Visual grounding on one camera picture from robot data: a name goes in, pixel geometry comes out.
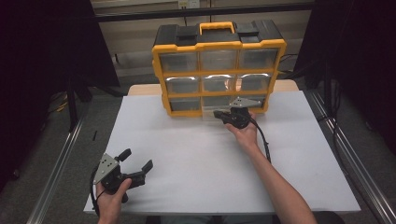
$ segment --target wall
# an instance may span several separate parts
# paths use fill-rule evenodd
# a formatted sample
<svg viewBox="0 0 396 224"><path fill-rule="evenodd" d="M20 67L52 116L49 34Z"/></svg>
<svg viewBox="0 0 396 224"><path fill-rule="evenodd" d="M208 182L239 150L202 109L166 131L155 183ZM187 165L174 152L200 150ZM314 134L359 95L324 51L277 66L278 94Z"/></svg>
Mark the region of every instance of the wall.
<svg viewBox="0 0 396 224"><path fill-rule="evenodd" d="M241 6L259 6L270 4L285 4L306 2L302 0L201 0L201 7L241 7ZM122 13L122 12L143 12L158 11L167 9L177 9L177 1L172 0L92 0L93 9L96 14ZM250 22L254 20L271 19L275 22L280 33L288 42L286 53L298 53L304 32L308 23L310 11L292 11L292 12L271 12L271 13L253 13L241 15L221 15L212 16L212 21L235 21ZM210 17L190 17L186 19L188 25L198 22L210 21ZM108 50L111 55L137 52L151 51L154 43L155 35L158 27L162 24L179 24L184 25L184 18L145 20L145 21L115 21L102 22L100 27L105 37Z"/></svg>

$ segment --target person's right arm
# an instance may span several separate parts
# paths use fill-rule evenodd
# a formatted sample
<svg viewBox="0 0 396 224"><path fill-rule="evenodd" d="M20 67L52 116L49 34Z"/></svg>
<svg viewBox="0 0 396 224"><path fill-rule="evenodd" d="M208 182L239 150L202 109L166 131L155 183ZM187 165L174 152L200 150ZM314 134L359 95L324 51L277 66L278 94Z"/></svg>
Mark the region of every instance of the person's right arm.
<svg viewBox="0 0 396 224"><path fill-rule="evenodd" d="M271 165L257 144L257 129L252 124L242 130L231 124L227 129L235 135L245 150L265 188L282 223L317 223L308 204L300 193Z"/></svg>

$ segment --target white table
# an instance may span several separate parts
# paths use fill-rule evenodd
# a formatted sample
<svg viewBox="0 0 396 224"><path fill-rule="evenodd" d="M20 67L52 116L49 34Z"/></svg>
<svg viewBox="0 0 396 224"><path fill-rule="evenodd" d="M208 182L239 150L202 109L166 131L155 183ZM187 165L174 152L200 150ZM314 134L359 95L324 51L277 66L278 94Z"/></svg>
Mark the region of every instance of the white table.
<svg viewBox="0 0 396 224"><path fill-rule="evenodd" d="M314 211L359 211L357 201L301 91L274 92L258 115L275 168ZM171 118L161 96L123 99L106 153L123 173L154 167L146 185L128 190L122 212L138 215L272 214L274 208L248 157L218 121ZM92 212L89 198L84 208Z"/></svg>

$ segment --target storage organizer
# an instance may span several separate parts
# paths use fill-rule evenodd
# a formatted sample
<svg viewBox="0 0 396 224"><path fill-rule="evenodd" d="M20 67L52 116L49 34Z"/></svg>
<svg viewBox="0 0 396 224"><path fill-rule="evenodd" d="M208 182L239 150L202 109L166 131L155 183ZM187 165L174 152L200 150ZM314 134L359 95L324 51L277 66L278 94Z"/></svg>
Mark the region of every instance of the storage organizer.
<svg viewBox="0 0 396 224"><path fill-rule="evenodd" d="M261 101L251 110L265 112L285 48L268 20L162 25L152 55L163 106L170 116L198 117L239 96Z"/></svg>

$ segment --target gray carpet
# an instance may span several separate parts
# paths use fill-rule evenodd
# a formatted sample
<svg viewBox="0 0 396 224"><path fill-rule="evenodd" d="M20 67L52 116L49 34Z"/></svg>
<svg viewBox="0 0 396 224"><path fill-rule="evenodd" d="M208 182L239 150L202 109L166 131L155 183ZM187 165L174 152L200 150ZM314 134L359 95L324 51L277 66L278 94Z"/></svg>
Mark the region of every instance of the gray carpet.
<svg viewBox="0 0 396 224"><path fill-rule="evenodd" d="M118 91L127 92L136 83L156 83L155 76L136 78L122 77ZM50 202L44 223L95 223L97 217L82 212L89 194L89 177L92 167L101 158L106 149L114 121L120 109L121 98L115 98L103 91L93 89L93 99L88 116L82 124L78 140L70 154L61 181ZM381 136L366 128L365 119L352 103L344 96L338 113L339 124L352 146L356 149L369 173L378 186L396 206L396 157L385 146ZM21 167L21 178L7 183L0 193L0 223L26 223L35 202L50 175L51 169L64 145L69 125L67 108L49 116L46 128L32 149L25 164ZM332 145L332 135L328 128L320 123L325 136ZM363 197L367 194L349 166L346 166L351 178L358 182ZM353 188L362 211L343 214L346 224L376 223L368 206ZM123 215L121 223L145 223L145 217Z"/></svg>

